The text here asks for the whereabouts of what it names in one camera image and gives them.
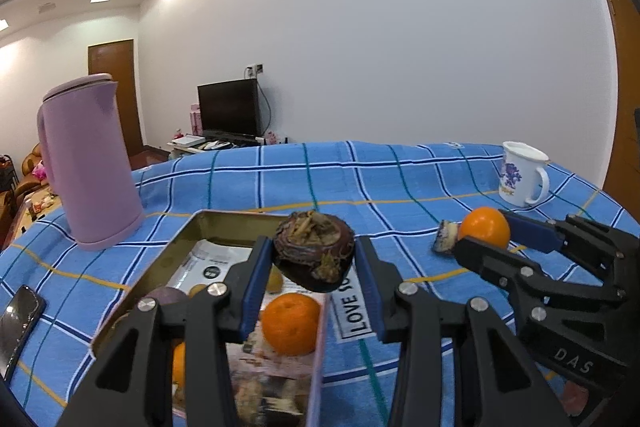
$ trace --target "brown leather sofa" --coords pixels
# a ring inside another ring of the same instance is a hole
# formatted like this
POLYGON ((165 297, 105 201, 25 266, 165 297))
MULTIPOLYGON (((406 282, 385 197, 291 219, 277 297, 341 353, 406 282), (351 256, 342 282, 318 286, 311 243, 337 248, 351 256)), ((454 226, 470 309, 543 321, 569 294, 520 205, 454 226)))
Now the brown leather sofa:
POLYGON ((22 175, 24 177, 21 179, 20 183, 18 183, 18 186, 15 187, 14 190, 17 206, 20 206, 25 195, 40 188, 40 182, 38 181, 36 176, 31 173, 31 171, 33 171, 33 168, 41 160, 42 153, 40 153, 40 144, 38 143, 22 162, 22 175))
POLYGON ((0 192, 0 241, 4 241, 7 232, 9 232, 14 215, 15 207, 11 191, 0 192))

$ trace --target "wooden door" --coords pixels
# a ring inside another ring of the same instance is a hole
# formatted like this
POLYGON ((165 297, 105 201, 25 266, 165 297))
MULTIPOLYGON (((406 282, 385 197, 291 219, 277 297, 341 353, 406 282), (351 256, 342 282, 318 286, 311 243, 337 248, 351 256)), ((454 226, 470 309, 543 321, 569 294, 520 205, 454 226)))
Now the wooden door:
POLYGON ((604 190, 640 221, 640 14, 631 0, 608 1, 618 60, 618 113, 604 190))
POLYGON ((89 46, 89 74, 109 73, 118 83, 116 102, 127 154, 143 151, 136 81, 133 69, 133 40, 89 46))

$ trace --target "kettle lid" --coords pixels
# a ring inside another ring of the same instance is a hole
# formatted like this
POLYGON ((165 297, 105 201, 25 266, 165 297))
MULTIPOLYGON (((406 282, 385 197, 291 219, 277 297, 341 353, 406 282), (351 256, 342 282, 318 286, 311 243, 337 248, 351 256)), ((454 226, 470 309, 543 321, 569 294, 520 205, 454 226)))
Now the kettle lid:
POLYGON ((65 82, 64 84, 60 84, 59 86, 54 87, 47 91, 47 94, 42 98, 43 102, 46 102, 50 98, 56 96, 57 94, 61 94, 63 92, 82 89, 83 87, 87 87, 90 84, 97 84, 99 82, 113 82, 113 77, 109 73, 98 73, 98 74, 90 74, 89 76, 81 76, 80 78, 76 78, 75 80, 70 80, 69 82, 65 82))

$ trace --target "pink box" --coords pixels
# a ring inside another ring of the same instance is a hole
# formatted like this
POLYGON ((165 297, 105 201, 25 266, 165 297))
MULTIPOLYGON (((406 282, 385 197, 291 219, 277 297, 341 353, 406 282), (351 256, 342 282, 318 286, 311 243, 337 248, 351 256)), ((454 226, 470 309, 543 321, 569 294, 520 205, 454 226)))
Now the pink box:
POLYGON ((191 134, 194 136, 202 136, 202 118, 200 117, 200 110, 192 110, 189 113, 189 119, 191 120, 191 134))

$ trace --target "orange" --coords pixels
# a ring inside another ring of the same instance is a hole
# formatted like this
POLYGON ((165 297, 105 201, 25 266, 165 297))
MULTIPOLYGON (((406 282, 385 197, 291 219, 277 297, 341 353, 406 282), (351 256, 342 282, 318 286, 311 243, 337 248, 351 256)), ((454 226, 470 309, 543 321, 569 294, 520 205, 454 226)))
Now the orange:
POLYGON ((300 293, 276 297, 262 311, 262 334, 281 355, 295 357, 316 349, 320 304, 300 293))
POLYGON ((494 247, 507 248, 511 230, 506 218, 496 208, 481 206, 472 210, 462 220, 458 229, 458 239, 470 235, 494 247))
POLYGON ((174 348, 174 372, 171 381, 184 388, 184 342, 174 348))
POLYGON ((202 284, 202 283, 201 284, 196 284, 193 288, 191 288, 189 290, 189 296, 193 297, 194 295, 196 295, 196 293, 204 290, 204 288, 206 288, 206 287, 207 287, 206 284, 202 284))

